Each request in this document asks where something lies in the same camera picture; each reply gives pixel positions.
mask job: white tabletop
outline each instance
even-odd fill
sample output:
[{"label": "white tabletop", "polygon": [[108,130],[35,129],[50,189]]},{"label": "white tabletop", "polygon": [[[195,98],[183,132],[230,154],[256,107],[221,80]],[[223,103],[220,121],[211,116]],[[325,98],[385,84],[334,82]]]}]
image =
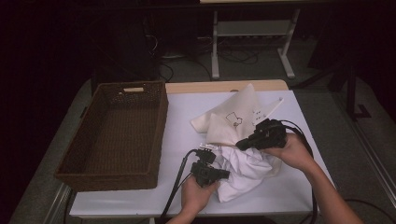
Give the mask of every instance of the white tabletop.
[{"label": "white tabletop", "polygon": [[[221,104],[233,94],[233,92],[168,94],[169,107],[157,188],[79,192],[70,215],[75,217],[158,217],[166,205],[182,158],[189,150],[198,148],[200,143],[205,141],[205,136],[192,128],[190,120]],[[270,119],[287,119],[299,125],[313,149],[315,160],[330,178],[293,92],[258,91],[257,94],[262,105],[271,104],[279,97],[284,98],[284,103]],[[194,161],[196,158],[192,154],[184,175],[190,172]],[[175,215],[179,210],[180,193],[178,192],[168,215]],[[264,179],[257,188],[239,198],[220,203],[217,195],[212,195],[200,216],[268,215],[311,210],[311,187],[308,181],[302,172],[283,163],[278,175]]]}]

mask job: desk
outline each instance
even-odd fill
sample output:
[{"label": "desk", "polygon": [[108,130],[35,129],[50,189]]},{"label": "desk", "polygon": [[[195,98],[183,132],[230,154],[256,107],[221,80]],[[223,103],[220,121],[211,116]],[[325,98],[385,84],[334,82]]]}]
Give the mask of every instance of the desk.
[{"label": "desk", "polygon": [[[281,80],[251,82],[257,90],[262,105],[271,103],[280,96],[284,98],[285,103],[279,107],[272,119],[289,119],[297,122],[314,151],[315,160],[330,177],[293,92],[288,91],[286,84]],[[186,83],[185,86],[176,83],[168,84],[166,88],[169,93],[169,109],[163,136],[158,187],[141,190],[80,192],[77,194],[70,215],[83,218],[158,217],[169,197],[182,158],[187,151],[198,147],[205,141],[205,136],[196,133],[190,126],[190,119],[201,115],[233,95],[232,92],[207,92],[240,90],[247,83],[249,81]],[[206,93],[180,93],[183,90],[205,91]],[[193,160],[189,159],[184,175],[189,172],[192,162]],[[178,193],[170,206],[168,215],[178,213],[179,202],[180,194]],[[220,203],[215,195],[212,196],[208,206],[199,216],[307,213],[312,210],[311,202],[311,188],[303,173],[282,164],[277,176],[264,179],[257,188],[239,198]]]}]

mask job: brown basket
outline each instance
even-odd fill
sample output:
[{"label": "brown basket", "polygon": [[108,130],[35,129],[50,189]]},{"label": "brown basket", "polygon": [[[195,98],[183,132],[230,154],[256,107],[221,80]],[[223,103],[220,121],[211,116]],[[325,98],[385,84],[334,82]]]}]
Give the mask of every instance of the brown basket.
[{"label": "brown basket", "polygon": [[55,177],[76,191],[156,188],[167,109],[161,81],[101,84]]}]

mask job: person's left hand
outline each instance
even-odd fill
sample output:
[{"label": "person's left hand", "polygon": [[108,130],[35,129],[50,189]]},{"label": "person's left hand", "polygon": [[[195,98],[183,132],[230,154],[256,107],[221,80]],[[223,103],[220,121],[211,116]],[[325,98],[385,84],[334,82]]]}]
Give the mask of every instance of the person's left hand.
[{"label": "person's left hand", "polygon": [[190,176],[181,190],[181,212],[196,216],[209,202],[210,195],[219,187],[219,182],[201,188],[195,177]]}]

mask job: white cloth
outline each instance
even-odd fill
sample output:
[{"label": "white cloth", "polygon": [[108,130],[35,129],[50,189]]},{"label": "white cloth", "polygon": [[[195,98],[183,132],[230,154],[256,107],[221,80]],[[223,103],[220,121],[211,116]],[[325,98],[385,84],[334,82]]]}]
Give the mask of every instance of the white cloth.
[{"label": "white cloth", "polygon": [[265,177],[276,175],[281,160],[255,148],[239,150],[235,144],[253,134],[253,111],[261,108],[253,85],[248,84],[224,103],[191,120],[198,133],[206,133],[208,144],[220,147],[216,168],[230,171],[228,180],[221,180],[219,200],[228,202],[257,187]]}]

